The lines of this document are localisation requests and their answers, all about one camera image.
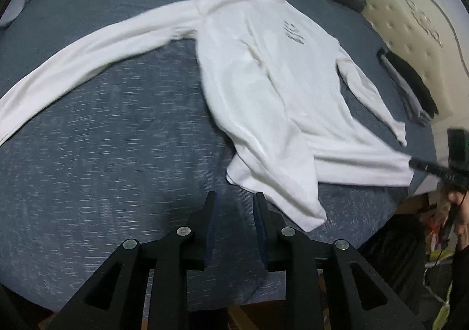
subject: blue-gray fabric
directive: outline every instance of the blue-gray fabric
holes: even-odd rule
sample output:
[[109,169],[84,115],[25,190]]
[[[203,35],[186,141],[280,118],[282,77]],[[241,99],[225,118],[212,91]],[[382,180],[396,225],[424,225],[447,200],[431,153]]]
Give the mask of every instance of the blue-gray fabric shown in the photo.
[[[0,96],[73,41],[180,0],[32,0],[0,41]],[[288,0],[331,35],[407,125],[407,148],[342,83],[353,116],[392,147],[435,160],[431,130],[409,123],[360,14],[329,0]],[[234,154],[204,102],[195,42],[182,40],[109,67],[32,118],[0,148],[0,283],[61,308],[125,239],[160,239],[218,192],[210,267],[189,273],[190,310],[284,296],[264,271],[252,194],[225,180]],[[414,177],[412,189],[423,180]],[[384,225],[402,188],[319,185],[328,222],[312,239],[359,246]]]

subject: headboard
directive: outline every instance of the headboard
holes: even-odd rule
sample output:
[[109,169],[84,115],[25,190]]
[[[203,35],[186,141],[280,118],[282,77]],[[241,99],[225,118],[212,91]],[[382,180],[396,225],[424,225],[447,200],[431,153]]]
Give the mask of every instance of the headboard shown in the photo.
[[437,158],[446,162],[447,128],[469,129],[469,54],[444,8],[435,0],[367,0],[362,14],[430,90],[439,110],[431,122]]

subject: shirt logo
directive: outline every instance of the shirt logo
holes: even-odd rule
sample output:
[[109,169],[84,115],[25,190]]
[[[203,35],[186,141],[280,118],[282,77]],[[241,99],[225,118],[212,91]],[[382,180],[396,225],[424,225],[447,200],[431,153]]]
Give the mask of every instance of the shirt logo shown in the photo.
[[286,20],[283,22],[283,28],[285,29],[285,35],[290,39],[293,39],[295,42],[301,43],[304,45],[304,38],[299,34],[299,30],[295,27],[294,24],[288,23]]

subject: person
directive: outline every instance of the person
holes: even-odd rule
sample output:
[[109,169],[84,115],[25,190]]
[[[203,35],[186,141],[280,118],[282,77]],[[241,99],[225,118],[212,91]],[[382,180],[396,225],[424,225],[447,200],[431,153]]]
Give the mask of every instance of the person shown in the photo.
[[[442,189],[442,204],[435,214],[440,225],[445,224],[451,204],[458,205],[459,210],[454,225],[458,240],[452,263],[453,287],[448,320],[469,292],[469,193]],[[394,215],[358,251],[417,314],[426,262],[425,230],[418,217]]]

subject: black sleeve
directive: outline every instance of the black sleeve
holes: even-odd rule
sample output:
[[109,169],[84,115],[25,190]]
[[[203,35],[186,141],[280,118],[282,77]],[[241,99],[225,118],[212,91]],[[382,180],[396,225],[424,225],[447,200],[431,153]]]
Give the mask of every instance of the black sleeve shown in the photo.
[[453,257],[453,288],[449,297],[452,311],[467,292],[469,292],[469,247],[456,251]]

